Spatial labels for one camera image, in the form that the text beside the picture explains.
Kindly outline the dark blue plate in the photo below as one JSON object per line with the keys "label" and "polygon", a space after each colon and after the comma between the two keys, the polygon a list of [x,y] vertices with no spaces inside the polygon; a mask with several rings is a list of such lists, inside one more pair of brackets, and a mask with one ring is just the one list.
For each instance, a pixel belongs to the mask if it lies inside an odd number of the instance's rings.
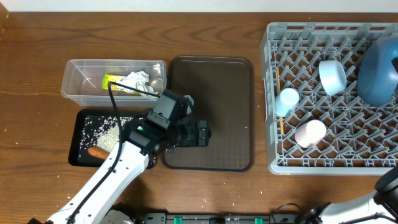
{"label": "dark blue plate", "polygon": [[391,60],[397,57],[397,37],[375,41],[364,54],[358,73],[359,97],[371,106],[386,104],[397,89],[397,75],[391,74]]}

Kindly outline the light blue bowl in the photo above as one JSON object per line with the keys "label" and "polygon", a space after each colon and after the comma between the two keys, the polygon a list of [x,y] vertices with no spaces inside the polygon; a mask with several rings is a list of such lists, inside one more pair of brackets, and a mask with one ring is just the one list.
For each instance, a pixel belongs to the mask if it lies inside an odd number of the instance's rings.
{"label": "light blue bowl", "polygon": [[346,88],[346,75],[337,60],[321,61],[318,66],[321,84],[328,96],[336,95]]}

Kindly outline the white tissue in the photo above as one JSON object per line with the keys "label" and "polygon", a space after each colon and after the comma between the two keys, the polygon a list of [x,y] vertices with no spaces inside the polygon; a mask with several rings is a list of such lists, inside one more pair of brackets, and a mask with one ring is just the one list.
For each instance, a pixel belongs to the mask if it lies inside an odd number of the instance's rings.
{"label": "white tissue", "polygon": [[129,86],[144,92],[157,94],[152,86],[149,86],[149,74],[146,72],[131,72],[128,76],[116,81],[125,86]]}

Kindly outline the white rice pile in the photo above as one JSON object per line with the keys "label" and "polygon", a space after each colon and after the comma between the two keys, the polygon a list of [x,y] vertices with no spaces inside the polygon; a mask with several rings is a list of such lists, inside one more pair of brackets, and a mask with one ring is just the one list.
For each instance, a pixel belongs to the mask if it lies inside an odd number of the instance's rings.
{"label": "white rice pile", "polygon": [[87,116],[81,131],[80,150],[99,147],[111,152],[119,141],[118,120],[113,116]]}

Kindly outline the orange carrot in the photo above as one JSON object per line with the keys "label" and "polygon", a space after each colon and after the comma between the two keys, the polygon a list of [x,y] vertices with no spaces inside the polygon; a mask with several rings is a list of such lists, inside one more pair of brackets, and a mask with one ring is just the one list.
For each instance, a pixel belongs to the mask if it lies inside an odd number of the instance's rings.
{"label": "orange carrot", "polygon": [[99,147],[90,147],[88,149],[88,154],[102,160],[105,160],[109,156],[108,151],[105,151]]}

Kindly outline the foil snack wrapper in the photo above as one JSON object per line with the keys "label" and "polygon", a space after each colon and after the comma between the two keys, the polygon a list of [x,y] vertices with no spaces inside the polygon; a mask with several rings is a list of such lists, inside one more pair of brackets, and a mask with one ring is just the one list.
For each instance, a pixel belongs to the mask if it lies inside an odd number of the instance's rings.
{"label": "foil snack wrapper", "polygon": [[[108,89],[108,83],[109,82],[122,82],[125,79],[125,76],[122,75],[111,75],[111,74],[105,74],[101,83],[101,88],[104,90]],[[112,90],[114,91],[122,91],[123,88],[117,85],[112,85],[111,87]]]}

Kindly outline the light blue cup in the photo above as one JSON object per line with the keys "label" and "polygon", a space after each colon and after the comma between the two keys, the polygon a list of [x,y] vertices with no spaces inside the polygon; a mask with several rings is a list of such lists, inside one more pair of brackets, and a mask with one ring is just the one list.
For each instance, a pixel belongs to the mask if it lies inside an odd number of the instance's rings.
{"label": "light blue cup", "polygon": [[284,88],[275,98],[275,113],[285,117],[296,109],[300,100],[298,91],[294,88]]}

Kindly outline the pink cup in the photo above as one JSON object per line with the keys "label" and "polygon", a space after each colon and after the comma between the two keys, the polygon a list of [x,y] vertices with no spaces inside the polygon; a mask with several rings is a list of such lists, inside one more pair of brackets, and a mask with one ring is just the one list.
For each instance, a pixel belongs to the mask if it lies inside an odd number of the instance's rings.
{"label": "pink cup", "polygon": [[299,126],[295,132],[295,141],[301,147],[308,148],[318,144],[326,135],[326,126],[320,120],[311,120]]}

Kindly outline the wooden chopstick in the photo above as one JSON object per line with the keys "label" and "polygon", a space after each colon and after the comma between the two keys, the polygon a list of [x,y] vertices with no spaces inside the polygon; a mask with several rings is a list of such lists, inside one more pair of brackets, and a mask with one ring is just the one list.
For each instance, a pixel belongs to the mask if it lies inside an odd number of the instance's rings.
{"label": "wooden chopstick", "polygon": [[[277,72],[277,93],[278,95],[281,92],[281,86],[280,86],[280,72],[279,72],[279,68],[276,68],[276,72]],[[279,120],[280,120],[280,133],[281,135],[284,134],[284,119],[283,117],[279,116]]]}

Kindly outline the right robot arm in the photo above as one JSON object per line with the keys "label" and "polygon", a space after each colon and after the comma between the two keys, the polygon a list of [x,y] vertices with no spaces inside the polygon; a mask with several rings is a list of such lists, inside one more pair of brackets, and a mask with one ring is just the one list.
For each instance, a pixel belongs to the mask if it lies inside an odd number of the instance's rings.
{"label": "right robot arm", "polygon": [[[359,95],[372,106],[387,101],[397,88],[397,57],[371,59],[365,68],[372,75],[359,74]],[[397,168],[387,171],[375,191],[345,203],[326,203],[295,219],[295,223],[397,223]]]}

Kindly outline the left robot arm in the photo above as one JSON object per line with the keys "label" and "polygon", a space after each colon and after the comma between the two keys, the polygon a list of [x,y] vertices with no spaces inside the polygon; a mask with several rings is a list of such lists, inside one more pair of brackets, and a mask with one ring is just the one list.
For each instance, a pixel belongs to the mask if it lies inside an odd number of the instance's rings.
{"label": "left robot arm", "polygon": [[124,189],[143,173],[150,159],[168,147],[206,147],[208,122],[182,118],[164,125],[135,118],[124,124],[122,140],[82,189],[47,223],[100,223]]}

